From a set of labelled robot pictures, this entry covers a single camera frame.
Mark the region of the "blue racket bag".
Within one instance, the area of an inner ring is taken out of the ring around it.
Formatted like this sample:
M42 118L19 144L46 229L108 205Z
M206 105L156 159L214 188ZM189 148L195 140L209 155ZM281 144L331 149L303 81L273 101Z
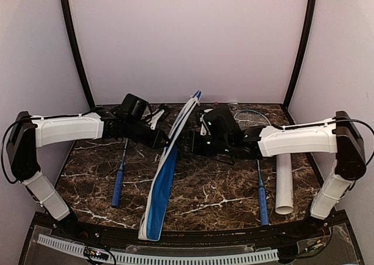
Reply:
M140 221L139 240L158 241L171 195L178 147L176 141L193 109L199 104L202 92L196 91L177 115L169 132L170 143L164 148L152 180L146 210Z

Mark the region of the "white shuttlecock tube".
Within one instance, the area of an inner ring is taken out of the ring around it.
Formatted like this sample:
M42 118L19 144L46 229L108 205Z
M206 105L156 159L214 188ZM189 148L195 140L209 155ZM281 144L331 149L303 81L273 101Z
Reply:
M291 155L277 155L275 212L279 215L288 215L292 213L293 210L293 176Z

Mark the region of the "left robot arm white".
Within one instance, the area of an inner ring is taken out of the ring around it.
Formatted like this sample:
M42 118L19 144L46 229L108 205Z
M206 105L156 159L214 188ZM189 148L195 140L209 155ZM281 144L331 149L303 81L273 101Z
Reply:
M55 116L32 116L28 111L18 114L1 141L1 156L7 156L14 177L10 184L21 183L60 222L59 229L70 239L82 235L73 210L58 194L41 171L37 149L77 140L127 138L152 149L167 146L170 139L157 128L169 115L169 107L161 104L153 111L149 102L128 93L122 103L112 109L94 107L85 113Z

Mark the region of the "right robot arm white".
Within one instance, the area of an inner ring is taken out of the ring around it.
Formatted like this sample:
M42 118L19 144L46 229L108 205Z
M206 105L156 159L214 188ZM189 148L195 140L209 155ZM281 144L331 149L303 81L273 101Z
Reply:
M370 162L355 126L359 121L345 111L313 123L282 126L270 125L254 110L233 114L229 109L209 109L198 113L196 119L200 130L185 131L178 138L180 149L192 154L248 160L311 152L335 154L332 172L313 199L309 216L298 226L304 238L320 230L320 220L329 216L347 190L366 173Z

